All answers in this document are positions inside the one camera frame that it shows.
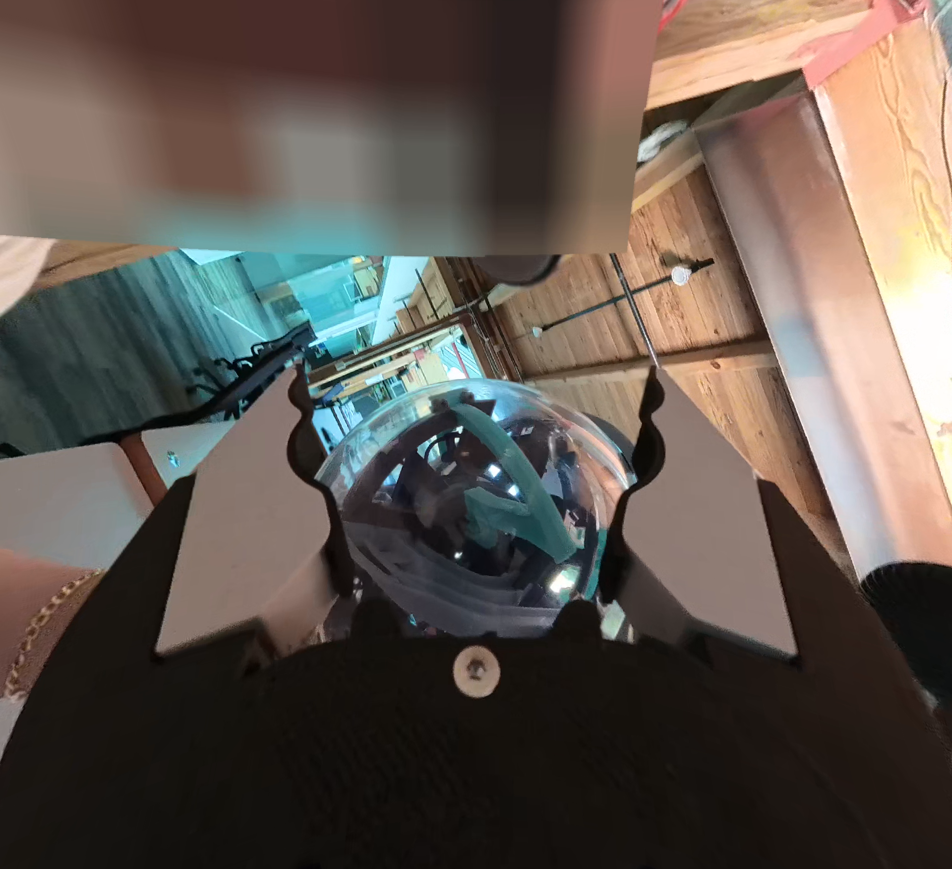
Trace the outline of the person's left forearm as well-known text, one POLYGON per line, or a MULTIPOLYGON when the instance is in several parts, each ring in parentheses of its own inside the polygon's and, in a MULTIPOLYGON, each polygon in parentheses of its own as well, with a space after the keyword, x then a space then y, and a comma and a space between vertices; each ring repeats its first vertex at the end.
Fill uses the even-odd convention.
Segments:
POLYGON ((65 629, 105 575, 1 551, 1 696, 29 696, 65 629))

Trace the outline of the black round lamp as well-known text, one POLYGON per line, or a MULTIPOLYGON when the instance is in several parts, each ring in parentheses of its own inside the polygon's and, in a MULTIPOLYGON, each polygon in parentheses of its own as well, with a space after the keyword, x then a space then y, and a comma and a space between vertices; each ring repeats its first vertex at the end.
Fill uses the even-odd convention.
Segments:
POLYGON ((881 566, 861 582, 864 598, 937 704, 951 706, 951 567, 923 562, 881 566))

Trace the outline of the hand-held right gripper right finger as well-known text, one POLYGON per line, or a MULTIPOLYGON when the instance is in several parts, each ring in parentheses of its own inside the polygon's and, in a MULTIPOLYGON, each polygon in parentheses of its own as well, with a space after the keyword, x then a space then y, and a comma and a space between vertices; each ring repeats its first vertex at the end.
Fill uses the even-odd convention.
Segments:
POLYGON ((741 453, 666 372, 649 370, 600 597, 630 643, 714 637, 782 661, 799 654, 760 486, 741 453))

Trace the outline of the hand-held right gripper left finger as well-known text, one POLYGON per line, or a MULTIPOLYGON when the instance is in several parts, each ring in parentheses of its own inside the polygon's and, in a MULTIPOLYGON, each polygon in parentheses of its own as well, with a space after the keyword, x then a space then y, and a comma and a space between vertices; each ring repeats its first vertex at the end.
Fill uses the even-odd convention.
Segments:
POLYGON ((338 508, 303 369, 284 370, 197 467, 156 643, 167 656, 242 627, 286 656, 351 595, 338 508))

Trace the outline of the rectangular metal air duct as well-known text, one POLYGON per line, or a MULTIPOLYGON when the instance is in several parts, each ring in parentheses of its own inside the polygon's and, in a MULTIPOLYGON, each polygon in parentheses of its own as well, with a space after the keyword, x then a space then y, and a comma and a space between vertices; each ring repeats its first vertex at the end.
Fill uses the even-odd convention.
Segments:
POLYGON ((747 82, 695 133, 858 577, 947 564, 947 502, 813 94, 747 82))

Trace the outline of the black ceiling rail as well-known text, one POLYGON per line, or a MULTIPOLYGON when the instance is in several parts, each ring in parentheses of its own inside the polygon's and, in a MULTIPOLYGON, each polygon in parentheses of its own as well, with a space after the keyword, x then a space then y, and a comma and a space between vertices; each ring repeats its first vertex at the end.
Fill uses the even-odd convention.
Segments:
POLYGON ((626 301, 626 303, 627 303, 627 305, 628 305, 628 308, 629 308, 629 310, 630 310, 630 312, 631 312, 631 314, 632 314, 632 317, 633 317, 633 319, 634 319, 634 321, 635 321, 636 327, 638 328, 638 331, 639 331, 639 334, 640 334, 641 339, 642 339, 642 341, 643 341, 643 344, 644 344, 644 346, 645 346, 646 352, 647 352, 647 354, 648 354, 648 356, 649 356, 649 360, 650 360, 650 362, 652 363, 653 368, 654 368, 655 370, 659 370, 659 369, 660 369, 659 356, 658 356, 658 354, 657 354, 657 351, 656 351, 656 349, 655 349, 655 346, 653 345, 653 343, 652 343, 652 341, 651 341, 651 339, 650 339, 648 327, 647 327, 646 322, 645 322, 643 316, 641 315, 641 312, 640 312, 640 310, 639 310, 639 308, 638 308, 638 306, 637 306, 637 303, 636 303, 636 301, 635 301, 634 292, 633 292, 633 290, 631 289, 631 286, 630 286, 630 284, 629 284, 629 282, 628 282, 628 280, 627 280, 627 278, 626 278, 625 270, 624 270, 624 268, 623 268, 623 265, 622 265, 622 263, 621 263, 621 261, 620 261, 618 255, 617 255, 616 253, 610 253, 610 254, 609 254, 609 259, 610 259, 610 261, 611 261, 611 264, 612 264, 612 267, 613 267, 613 269, 614 269, 614 272, 615 272, 615 274, 616 274, 616 276, 617 276, 617 278, 618 278, 618 280, 619 280, 619 282, 620 282, 620 284, 621 284, 621 287, 622 287, 622 289, 623 289, 623 292, 624 292, 624 295, 625 295, 625 301, 626 301))

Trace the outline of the clear maze ball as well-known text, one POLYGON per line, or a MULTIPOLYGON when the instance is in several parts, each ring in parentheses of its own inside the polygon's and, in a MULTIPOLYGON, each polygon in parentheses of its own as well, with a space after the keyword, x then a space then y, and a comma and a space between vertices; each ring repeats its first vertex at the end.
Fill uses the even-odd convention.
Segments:
POLYGON ((599 577, 611 522, 637 481, 634 445, 593 414, 502 381, 451 381, 373 413, 329 454, 354 564, 322 640, 385 601, 405 637, 541 637, 572 601, 624 636, 599 577))

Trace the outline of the black track light bar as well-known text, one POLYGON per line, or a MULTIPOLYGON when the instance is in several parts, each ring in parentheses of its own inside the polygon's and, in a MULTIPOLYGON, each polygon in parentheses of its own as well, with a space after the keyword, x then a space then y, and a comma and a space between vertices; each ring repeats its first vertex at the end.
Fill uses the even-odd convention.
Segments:
MULTIPOLYGON (((683 288, 686 286, 689 281, 698 273, 708 268, 713 267, 716 264, 714 258, 707 258, 703 260, 696 260, 688 265, 677 265, 670 269, 670 271, 663 277, 650 281, 648 283, 637 286, 636 288, 630 288, 628 292, 632 296, 639 294, 647 293, 649 291, 661 288, 663 286, 673 286, 675 288, 683 288)), ((591 304, 588 307, 585 307, 574 313, 565 315, 555 321, 543 324, 541 326, 533 326, 530 328, 530 336, 536 339, 539 339, 543 336, 544 333, 571 323, 582 317, 589 316, 589 314, 601 311, 610 306, 614 306, 623 302, 626 299, 625 293, 614 295, 607 300, 604 300, 598 304, 591 304)))

